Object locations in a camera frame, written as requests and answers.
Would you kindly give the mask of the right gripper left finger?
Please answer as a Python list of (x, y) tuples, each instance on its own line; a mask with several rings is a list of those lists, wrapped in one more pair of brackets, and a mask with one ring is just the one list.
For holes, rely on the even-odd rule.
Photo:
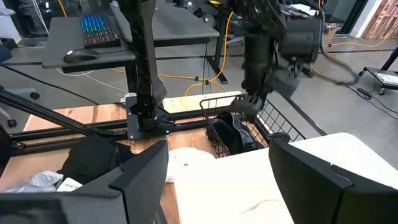
[(165, 184), (168, 142), (157, 141), (119, 167), (62, 194), (57, 224), (151, 224)]

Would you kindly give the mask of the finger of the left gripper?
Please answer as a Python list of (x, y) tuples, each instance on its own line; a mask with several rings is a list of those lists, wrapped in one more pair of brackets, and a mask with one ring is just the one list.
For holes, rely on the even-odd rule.
[(249, 95), (237, 95), (230, 104), (230, 110), (240, 113), (247, 120), (251, 119), (251, 104)]
[(249, 99), (249, 104), (251, 106), (249, 110), (250, 122), (254, 122), (257, 118), (258, 112), (264, 109), (266, 98), (267, 98), (267, 93), (250, 95)]

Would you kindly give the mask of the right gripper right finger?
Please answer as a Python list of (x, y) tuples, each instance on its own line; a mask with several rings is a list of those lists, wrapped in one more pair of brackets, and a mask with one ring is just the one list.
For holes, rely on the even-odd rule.
[(269, 145), (277, 186), (295, 224), (398, 224), (398, 190), (280, 139)]

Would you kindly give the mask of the grey black Puma garment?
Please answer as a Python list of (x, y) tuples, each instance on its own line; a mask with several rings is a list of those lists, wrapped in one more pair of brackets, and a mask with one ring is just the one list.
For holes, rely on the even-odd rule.
[(217, 134), (218, 142), (223, 143), (230, 155), (262, 149), (262, 144), (256, 140), (243, 123), (240, 115), (225, 111), (210, 121), (213, 131), (212, 138)]

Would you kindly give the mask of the white cloth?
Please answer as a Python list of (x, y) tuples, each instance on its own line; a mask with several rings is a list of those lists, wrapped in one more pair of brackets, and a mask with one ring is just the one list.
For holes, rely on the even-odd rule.
[(198, 164), (215, 159), (209, 152), (199, 150), (194, 147), (181, 147), (169, 151), (169, 161), (167, 165), (167, 183), (174, 183), (175, 175), (185, 166)]

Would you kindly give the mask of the black knit cloth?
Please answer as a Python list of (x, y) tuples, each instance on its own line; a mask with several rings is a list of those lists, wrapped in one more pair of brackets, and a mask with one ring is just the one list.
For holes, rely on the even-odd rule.
[(87, 184), (134, 156), (128, 145), (118, 143), (114, 138), (90, 135), (70, 149), (57, 172), (64, 178)]

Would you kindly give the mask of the white paper tag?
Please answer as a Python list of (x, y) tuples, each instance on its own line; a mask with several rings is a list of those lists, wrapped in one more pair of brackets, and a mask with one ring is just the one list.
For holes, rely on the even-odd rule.
[(72, 192), (82, 186), (81, 183), (67, 177), (57, 188), (57, 192)]

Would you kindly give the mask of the white perforated laundry basket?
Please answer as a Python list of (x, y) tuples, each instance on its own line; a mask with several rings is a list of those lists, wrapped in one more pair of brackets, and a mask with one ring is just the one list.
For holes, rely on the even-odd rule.
[[(398, 189), (398, 170), (360, 139), (329, 134), (293, 146)], [(175, 175), (180, 224), (294, 224), (275, 181), (267, 148), (202, 161)]]

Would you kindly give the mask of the grey sock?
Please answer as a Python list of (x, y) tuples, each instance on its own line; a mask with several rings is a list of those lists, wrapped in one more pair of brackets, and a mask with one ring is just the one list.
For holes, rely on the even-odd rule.
[(5, 193), (55, 192), (63, 180), (63, 174), (45, 170), (30, 177), (29, 180), (6, 189)]

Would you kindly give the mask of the black diagonal bar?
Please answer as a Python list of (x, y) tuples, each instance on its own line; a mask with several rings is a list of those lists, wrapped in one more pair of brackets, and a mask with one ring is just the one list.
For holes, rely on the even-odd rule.
[(66, 117), (37, 103), (34, 103), (33, 101), (27, 100), (19, 95), (11, 93), (10, 91), (5, 90), (4, 87), (1, 85), (0, 102), (26, 113), (38, 116), (64, 128), (76, 131), (77, 133), (83, 134), (85, 136), (91, 134), (97, 134), (101, 136), (117, 136), (119, 134), (126, 134), (126, 131), (111, 131), (108, 129), (101, 129), (95, 126), (91, 126), (89, 124), (83, 124), (81, 122), (75, 121), (74, 119)]

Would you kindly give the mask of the wooden pallet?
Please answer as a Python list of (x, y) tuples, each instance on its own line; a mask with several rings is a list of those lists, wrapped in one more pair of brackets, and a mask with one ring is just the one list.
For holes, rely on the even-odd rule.
[(398, 0), (382, 0), (361, 37), (398, 39)]

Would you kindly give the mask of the black computer mouse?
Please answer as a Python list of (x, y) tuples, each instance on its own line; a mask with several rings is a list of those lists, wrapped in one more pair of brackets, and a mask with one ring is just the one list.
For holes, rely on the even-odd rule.
[(95, 60), (99, 53), (92, 49), (69, 50), (63, 58), (65, 63), (80, 63), (88, 60)]

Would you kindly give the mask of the backlit keyboard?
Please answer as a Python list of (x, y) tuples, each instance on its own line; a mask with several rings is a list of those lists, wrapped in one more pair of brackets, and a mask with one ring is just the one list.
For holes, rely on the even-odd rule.
[(106, 16), (89, 14), (80, 17), (85, 49), (120, 47), (121, 41)]

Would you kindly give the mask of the grey desk with mouse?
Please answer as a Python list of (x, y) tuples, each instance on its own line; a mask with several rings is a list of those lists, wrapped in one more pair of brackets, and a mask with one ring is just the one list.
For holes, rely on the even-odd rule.
[(128, 45), (124, 41), (121, 41), (119, 47), (96, 49), (99, 56), (95, 60), (78, 63), (63, 61), (67, 52), (83, 47), (83, 33), (79, 17), (52, 18), (43, 54), (42, 68), (60, 68), (64, 73), (71, 73), (134, 66), (137, 63), (136, 55), (128, 49)]

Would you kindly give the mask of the black table frame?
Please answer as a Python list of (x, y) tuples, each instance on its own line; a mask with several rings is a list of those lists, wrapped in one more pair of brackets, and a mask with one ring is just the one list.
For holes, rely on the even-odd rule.
[[(129, 115), (126, 119), (86, 125), (92, 133), (113, 137), (117, 141), (150, 139), (204, 126), (203, 113), (200, 110), (163, 114), (158, 118), (157, 127), (152, 131), (140, 131), (137, 118), (134, 115)], [(65, 127), (15, 133), (11, 135), (11, 155), (23, 156), (67, 149), (83, 139), (83, 137), (76, 136), (78, 133), (79, 131)]]

